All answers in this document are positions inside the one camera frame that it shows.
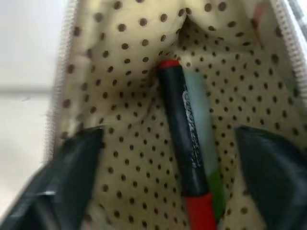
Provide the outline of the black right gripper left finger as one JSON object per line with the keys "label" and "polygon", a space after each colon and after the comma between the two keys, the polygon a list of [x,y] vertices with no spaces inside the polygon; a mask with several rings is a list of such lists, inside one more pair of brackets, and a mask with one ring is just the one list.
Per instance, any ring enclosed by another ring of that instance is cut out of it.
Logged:
{"label": "black right gripper left finger", "polygon": [[67,139],[40,169],[0,224],[0,230],[80,230],[92,195],[104,130]]}

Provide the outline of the black marker with red cap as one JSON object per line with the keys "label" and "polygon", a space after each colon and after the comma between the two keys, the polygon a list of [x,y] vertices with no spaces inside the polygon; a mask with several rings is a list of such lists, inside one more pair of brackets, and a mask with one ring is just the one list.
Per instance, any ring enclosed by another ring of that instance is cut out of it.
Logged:
{"label": "black marker with red cap", "polygon": [[166,60],[158,64],[156,73],[191,230],[217,230],[184,70],[177,60]]}

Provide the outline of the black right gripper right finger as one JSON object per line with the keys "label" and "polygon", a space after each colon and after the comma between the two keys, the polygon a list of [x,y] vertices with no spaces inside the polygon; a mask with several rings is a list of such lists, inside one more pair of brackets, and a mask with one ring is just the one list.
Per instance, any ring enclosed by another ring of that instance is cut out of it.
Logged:
{"label": "black right gripper right finger", "polygon": [[286,138],[235,129],[247,189],[268,230],[307,230],[307,158]]}

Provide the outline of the polka dot pencil pouch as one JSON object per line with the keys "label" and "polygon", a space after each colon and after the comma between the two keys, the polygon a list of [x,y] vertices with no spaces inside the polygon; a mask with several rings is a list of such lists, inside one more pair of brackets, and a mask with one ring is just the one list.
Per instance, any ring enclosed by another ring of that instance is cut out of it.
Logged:
{"label": "polka dot pencil pouch", "polygon": [[243,177],[234,129],[285,137],[307,157],[307,11],[299,0],[64,0],[48,124],[53,154],[103,126],[95,187],[78,230],[190,230],[159,82],[174,59],[199,76],[209,112],[218,230],[271,227]]}

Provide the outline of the white marker with green cap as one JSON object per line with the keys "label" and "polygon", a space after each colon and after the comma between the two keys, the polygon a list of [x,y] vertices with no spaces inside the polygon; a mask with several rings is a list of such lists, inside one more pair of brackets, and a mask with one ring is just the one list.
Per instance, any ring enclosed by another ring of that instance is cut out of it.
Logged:
{"label": "white marker with green cap", "polygon": [[207,87],[200,74],[192,71],[184,71],[185,82],[189,92],[190,104],[194,116],[194,122],[198,134],[200,150],[203,158],[205,174],[213,195],[213,208],[215,220],[219,222],[225,209],[225,194],[218,154],[215,146],[214,131],[210,103],[207,96]]}

